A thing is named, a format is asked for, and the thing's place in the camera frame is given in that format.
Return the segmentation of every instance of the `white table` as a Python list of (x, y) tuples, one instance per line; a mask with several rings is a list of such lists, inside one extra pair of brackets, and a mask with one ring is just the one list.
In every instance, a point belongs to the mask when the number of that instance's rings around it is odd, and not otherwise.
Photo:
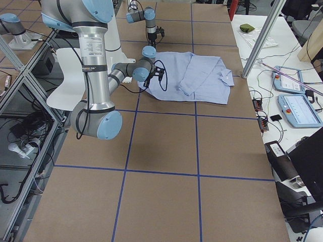
[[(235, 38), (237, 41), (237, 45), (239, 47), (239, 53), (242, 58), (243, 65), (246, 64), (246, 60), (251, 53), (251, 47), (248, 45), (248, 43), (243, 39), (243, 37), (238, 33), (239, 26), (241, 24), (248, 23), (252, 25), (255, 28), (260, 28), (263, 26), (264, 22), (266, 20), (266, 16), (245, 16), (245, 15), (235, 15), (234, 19), (232, 21), (232, 28), (233, 32), (235, 34)], [(286, 23), (285, 19), (283, 17), (278, 17), (276, 20), (276, 23), (270, 33), (270, 37), (272, 37), (276, 43), (278, 43), (278, 46), (275, 47), (269, 47), (269, 48), (263, 48), (259, 54), (258, 58), (264, 58), (266, 56), (272, 56), (272, 55), (284, 55), (289, 52), (291, 52), (293, 49), (296, 51), (292, 52), (291, 54), (288, 54), (286, 56), (274, 56), (274, 57), (267, 57), (263, 60), (264, 63), (274, 67), (274, 66), (284, 66), (291, 67), (291, 68), (297, 68), (297, 69), (310, 69), (313, 68), (311, 63), (301, 62), (297, 58), (297, 54), (300, 51), (301, 47), (298, 44), (297, 39), (295, 38), (293, 32), (291, 31), (290, 27)], [(256, 62), (256, 64), (253, 66), (252, 71), (250, 72), (247, 81), (248, 86), (254, 88), (255, 90), (259, 91), (263, 97), (269, 97), (270, 93), (259, 88), (257, 76), (260, 72), (263, 70), (267, 70), (266, 67)], [(272, 88), (272, 72), (265, 71), (259, 76), (259, 83), (261, 87), (264, 87), (268, 90)], [(302, 76), (304, 79), (304, 82), (317, 82), (322, 83), (320, 80), (317, 72), (314, 69), (302, 71)], [(317, 85), (311, 85), (311, 87), (317, 89), (318, 91), (323, 91), (323, 85), (317, 84)], [(282, 92), (277, 92), (275, 89), (272, 89), (272, 93), (274, 94), (274, 97), (271, 99), (264, 99), (263, 100), (263, 109), (269, 116), (281, 114), (280, 108), (278, 106), (277, 102), (277, 96), (279, 94), (282, 94)], [(323, 97), (318, 96), (318, 101), (321, 105), (323, 105)], [(319, 108), (317, 103), (313, 105), (314, 108)], [(318, 114), (321, 119), (323, 119), (323, 113)], [(281, 141), (280, 145), (284, 150), (288, 150), (291, 146), (293, 146), (297, 141), (299, 141), (304, 136), (311, 136), (313, 133), (315, 133), (318, 129), (295, 129), (292, 128), (286, 121), (285, 117), (283, 117), (283, 120), (280, 121), (282, 124), (284, 131), (284, 137)], [(278, 140), (280, 137), (280, 132), (273, 127), (271, 124), (269, 124), (269, 131), (265, 132), (263, 135), (263, 142), (267, 143), (270, 141)], [(289, 231), (289, 236), (291, 241), (296, 241), (298, 236), (303, 236), (302, 234), (295, 234), (291, 230), (289, 224), (287, 224), (287, 228)], [(306, 239), (306, 242), (321, 242), (323, 240), (323, 228), (315, 228), (312, 229)]]

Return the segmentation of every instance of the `green object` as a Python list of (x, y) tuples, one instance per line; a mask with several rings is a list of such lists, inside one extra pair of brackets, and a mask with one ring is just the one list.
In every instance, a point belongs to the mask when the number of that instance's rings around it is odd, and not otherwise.
[(245, 32), (245, 33), (249, 33), (252, 30), (254, 30), (254, 28), (250, 24), (242, 24), (240, 25), (240, 29), (242, 32)]

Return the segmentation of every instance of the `white cloth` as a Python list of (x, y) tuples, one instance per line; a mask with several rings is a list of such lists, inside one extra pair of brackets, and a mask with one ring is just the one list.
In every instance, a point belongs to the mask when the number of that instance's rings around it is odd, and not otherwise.
[[(205, 101), (227, 104), (230, 86), (234, 86), (231, 70), (226, 69), (217, 56), (199, 56), (190, 52), (160, 52), (156, 60), (164, 63), (168, 74), (168, 87), (164, 92), (157, 77), (150, 80), (146, 90), (159, 100)], [(161, 85), (165, 88), (166, 75)]]

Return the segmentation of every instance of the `red object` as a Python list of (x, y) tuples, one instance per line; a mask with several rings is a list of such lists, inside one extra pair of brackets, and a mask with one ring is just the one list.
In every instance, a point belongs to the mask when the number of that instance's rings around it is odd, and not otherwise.
[(236, 10), (238, 8), (238, 2), (239, 2), (239, 0), (232, 0), (232, 2), (231, 2), (230, 10), (229, 10), (230, 21), (233, 20), (233, 16), (236, 13)]

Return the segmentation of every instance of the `white sticker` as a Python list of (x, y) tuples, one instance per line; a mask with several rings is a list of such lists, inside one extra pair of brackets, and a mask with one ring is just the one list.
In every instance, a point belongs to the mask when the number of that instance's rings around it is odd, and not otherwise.
[(82, 57), (102, 57), (103, 45), (102, 38), (98, 37), (81, 37), (80, 49)]
[(275, 153), (275, 155), (277, 157), (280, 157), (282, 155), (285, 155), (284, 152), (278, 146), (278, 144), (271, 144), (271, 149), (273, 150), (273, 152)]

